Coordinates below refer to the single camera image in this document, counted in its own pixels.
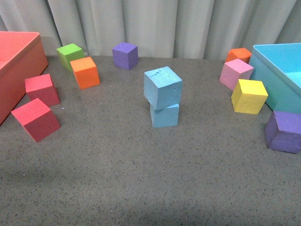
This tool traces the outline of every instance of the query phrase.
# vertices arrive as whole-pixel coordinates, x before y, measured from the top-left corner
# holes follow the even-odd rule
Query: red cube
[[[38,98],[11,113],[36,142],[61,127],[51,109]]]
[[[30,100],[39,98],[48,107],[60,103],[60,99],[50,74],[25,79],[25,88]]]

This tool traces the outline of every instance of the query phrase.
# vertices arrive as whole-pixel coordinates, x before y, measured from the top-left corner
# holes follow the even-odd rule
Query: foam block
[[[235,112],[258,114],[268,93],[262,81],[239,79],[231,96]]]
[[[247,50],[246,48],[233,48],[228,52],[226,62],[241,59],[242,61],[246,62],[247,64],[250,61],[252,53]]]
[[[80,89],[100,84],[96,64],[90,56],[71,61],[70,64]]]
[[[81,47],[71,43],[66,46],[62,46],[56,49],[57,54],[60,58],[62,65],[70,72],[72,72],[72,67],[70,61],[84,58],[84,51]]]
[[[240,59],[231,60],[224,64],[220,82],[233,91],[239,79],[249,79],[251,77],[253,69],[252,66]]]
[[[25,79],[25,89],[30,100],[39,98],[48,107],[60,103],[60,99],[50,74]]]
[[[177,126],[179,118],[179,108],[179,104],[175,104],[156,111],[154,107],[150,105],[152,126],[154,128]]]
[[[114,64],[127,70],[132,69],[138,63],[138,47],[122,42],[112,49]]]
[[[144,96],[155,110],[178,104],[182,79],[168,66],[144,73]]]
[[[301,114],[274,111],[265,127],[267,147],[298,153],[301,151]]]
[[[38,98],[11,113],[36,142],[61,127],[51,109]]]
[[[48,61],[37,32],[0,32],[0,125],[26,94],[24,80],[40,75]]]

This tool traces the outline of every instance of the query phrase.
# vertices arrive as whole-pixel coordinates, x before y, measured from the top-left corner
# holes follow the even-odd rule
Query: purple cube
[[[301,114],[274,111],[265,127],[267,147],[298,153],[301,151]]]
[[[138,47],[136,45],[122,42],[112,49],[114,64],[131,70],[138,63]]]

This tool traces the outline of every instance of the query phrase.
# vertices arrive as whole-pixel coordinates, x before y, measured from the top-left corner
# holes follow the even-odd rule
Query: blue foam block
[[[161,110],[155,110],[154,107],[150,105],[152,126],[154,128],[177,126],[179,118],[179,108],[179,104],[175,104]]]
[[[144,73],[144,95],[155,110],[180,102],[182,79],[168,66]]]

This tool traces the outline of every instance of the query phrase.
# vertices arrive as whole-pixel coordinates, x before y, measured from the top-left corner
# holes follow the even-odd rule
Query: orange cube
[[[70,61],[70,64],[80,89],[100,84],[96,64],[90,56]]]
[[[252,53],[246,48],[233,48],[228,52],[226,62],[235,59],[240,59],[248,64],[250,61],[251,54]]]

